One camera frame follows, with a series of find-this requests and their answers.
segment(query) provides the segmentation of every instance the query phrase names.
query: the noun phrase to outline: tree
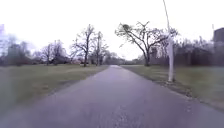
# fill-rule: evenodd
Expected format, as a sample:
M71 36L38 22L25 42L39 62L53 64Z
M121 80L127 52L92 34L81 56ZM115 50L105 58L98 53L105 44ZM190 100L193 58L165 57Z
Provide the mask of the tree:
M50 60L52 59L52 53L53 53L53 44L48 44L42 49L43 58L46 60L47 66L50 63Z
M75 43L72 45L72 47L84 53L84 67L87 65L88 54L93 41L94 27L92 25L88 25L88 27L78 35L77 39L74 41Z
M67 58L65 57L65 49L62 47L62 42L60 40L55 41L55 43L53 44L52 56L52 63L54 65L67 63Z
M29 50L26 47L25 42L22 42L21 44L12 44L8 48L8 54L6 56L6 64L8 65L17 65L21 66L23 64L29 64L30 58Z
M101 58L103 57L103 53L105 50L108 48L106 44L103 45L103 34L101 32L97 33L96 37L96 48L95 48L95 53L96 53L96 65L101 65Z
M144 55L145 66L150 65L150 54L152 53L151 48L160 45L162 41L168 39L168 35L166 35L163 30L157 28L150 29L148 24L149 22L145 24L138 22L136 26L120 24L118 29L115 31L117 36L124 37L127 42L138 46ZM172 36L177 34L174 29L172 29L170 33Z
M39 51L33 53L33 64L42 64L43 63L43 54Z

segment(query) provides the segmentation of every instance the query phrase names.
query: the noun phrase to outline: paved path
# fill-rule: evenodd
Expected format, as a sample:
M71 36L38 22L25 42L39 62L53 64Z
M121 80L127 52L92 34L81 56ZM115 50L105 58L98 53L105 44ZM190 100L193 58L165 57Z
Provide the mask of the paved path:
M224 128L224 114L111 66L17 108L0 128Z

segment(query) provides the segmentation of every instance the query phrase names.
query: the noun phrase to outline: tree trunk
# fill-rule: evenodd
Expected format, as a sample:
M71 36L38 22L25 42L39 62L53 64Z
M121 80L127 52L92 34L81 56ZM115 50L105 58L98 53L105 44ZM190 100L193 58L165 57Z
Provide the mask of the tree trunk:
M145 57L145 66L149 67L150 66L150 64L149 64L149 60L150 60L149 54L144 55L144 57Z
M49 65L49 57L47 57L47 66Z
M88 56L88 54L85 53L84 67L86 67L86 65L87 65L87 56Z
M99 65L99 54L97 53L96 54L96 66L98 66Z

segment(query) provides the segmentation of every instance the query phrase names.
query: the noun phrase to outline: utility pole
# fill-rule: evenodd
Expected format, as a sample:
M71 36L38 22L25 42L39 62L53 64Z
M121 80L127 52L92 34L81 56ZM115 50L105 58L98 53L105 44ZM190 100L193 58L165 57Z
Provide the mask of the utility pole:
M167 19L167 29L168 29L168 41L169 41L169 44L168 44L168 47L167 47L167 50L168 50L168 54L169 54L169 78L168 78L168 81L169 82L172 82L173 81L173 62L174 62L174 59L173 59L173 40L171 40L171 37L170 37L170 23L169 23L169 18L168 18L168 13L167 13L167 9L166 9L166 3L165 3L165 0L163 0L163 4L164 4L164 8L165 8L165 12L166 12L166 19Z

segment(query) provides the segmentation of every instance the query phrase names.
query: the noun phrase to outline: overcast sky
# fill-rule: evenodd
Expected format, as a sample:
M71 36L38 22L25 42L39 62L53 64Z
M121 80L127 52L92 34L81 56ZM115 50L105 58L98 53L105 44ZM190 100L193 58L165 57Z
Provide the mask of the overcast sky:
M170 25L183 37L210 40L212 24L224 26L222 0L166 0ZM57 39L68 48L76 34L88 24L104 34L111 51L133 59L141 53L124 45L114 34L119 23L150 21L152 27L166 28L162 0L0 0L0 24L7 33L29 41L40 49Z

